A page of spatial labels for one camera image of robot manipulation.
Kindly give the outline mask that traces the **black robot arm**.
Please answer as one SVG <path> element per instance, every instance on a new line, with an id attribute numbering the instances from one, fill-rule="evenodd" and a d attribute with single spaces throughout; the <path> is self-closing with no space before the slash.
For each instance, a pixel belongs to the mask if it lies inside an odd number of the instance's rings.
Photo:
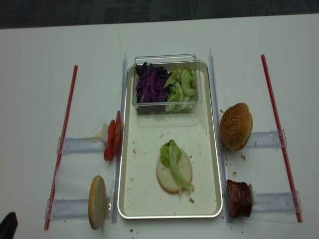
<path id="1" fill-rule="evenodd" d="M 15 212 L 10 212 L 0 224 L 0 239 L 13 239 L 18 221 Z"/>

